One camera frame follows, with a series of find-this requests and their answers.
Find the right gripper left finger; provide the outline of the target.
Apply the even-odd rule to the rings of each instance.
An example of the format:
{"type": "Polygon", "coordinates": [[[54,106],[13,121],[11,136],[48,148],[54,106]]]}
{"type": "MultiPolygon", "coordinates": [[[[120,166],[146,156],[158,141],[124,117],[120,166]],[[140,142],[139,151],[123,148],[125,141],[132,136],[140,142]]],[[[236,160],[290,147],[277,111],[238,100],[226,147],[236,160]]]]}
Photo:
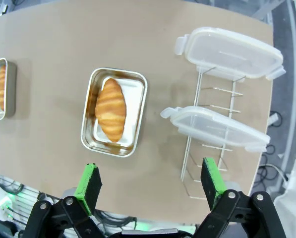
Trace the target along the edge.
{"type": "Polygon", "coordinates": [[[38,201],[34,204],[24,238],[60,238],[64,230],[73,228],[79,238],[103,238],[91,216],[95,212],[102,186],[99,168],[87,164],[73,196],[57,203],[38,201]]]}

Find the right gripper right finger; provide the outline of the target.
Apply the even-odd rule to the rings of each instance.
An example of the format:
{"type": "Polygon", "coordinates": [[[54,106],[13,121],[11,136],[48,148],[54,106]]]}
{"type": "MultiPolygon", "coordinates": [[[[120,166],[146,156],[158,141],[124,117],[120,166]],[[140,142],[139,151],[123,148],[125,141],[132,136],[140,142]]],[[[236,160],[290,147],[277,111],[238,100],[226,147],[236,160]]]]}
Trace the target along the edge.
{"type": "Polygon", "coordinates": [[[219,238],[230,222],[241,224],[248,238],[286,237],[267,192],[247,196],[227,189],[214,159],[209,157],[203,158],[200,179],[210,213],[195,231],[195,238],[219,238]]]}

